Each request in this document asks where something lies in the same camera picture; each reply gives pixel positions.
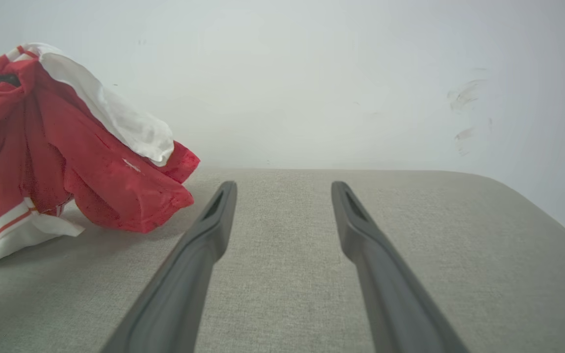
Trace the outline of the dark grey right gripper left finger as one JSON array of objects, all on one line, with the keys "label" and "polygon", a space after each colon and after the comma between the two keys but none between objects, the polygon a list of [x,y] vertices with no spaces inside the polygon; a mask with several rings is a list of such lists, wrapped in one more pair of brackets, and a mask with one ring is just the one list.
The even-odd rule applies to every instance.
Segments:
[{"label": "dark grey right gripper left finger", "polygon": [[224,181],[101,353],[194,353],[211,274],[228,248],[236,203],[237,184]]}]

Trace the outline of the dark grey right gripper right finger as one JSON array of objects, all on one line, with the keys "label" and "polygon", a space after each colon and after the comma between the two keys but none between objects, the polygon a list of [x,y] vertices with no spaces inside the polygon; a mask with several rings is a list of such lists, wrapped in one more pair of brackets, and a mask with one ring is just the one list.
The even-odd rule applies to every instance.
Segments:
[{"label": "dark grey right gripper right finger", "polygon": [[469,353],[347,183],[332,183],[332,204],[341,249],[357,270],[375,353]]}]

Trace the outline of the red and white basketball jersey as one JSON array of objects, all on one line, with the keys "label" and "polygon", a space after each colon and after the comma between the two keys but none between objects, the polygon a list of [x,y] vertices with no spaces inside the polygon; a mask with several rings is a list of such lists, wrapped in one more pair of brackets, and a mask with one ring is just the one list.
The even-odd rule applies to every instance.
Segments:
[{"label": "red and white basketball jersey", "polygon": [[0,259],[92,223],[146,234],[190,206],[184,187],[200,160],[168,125],[44,43],[0,56]]}]

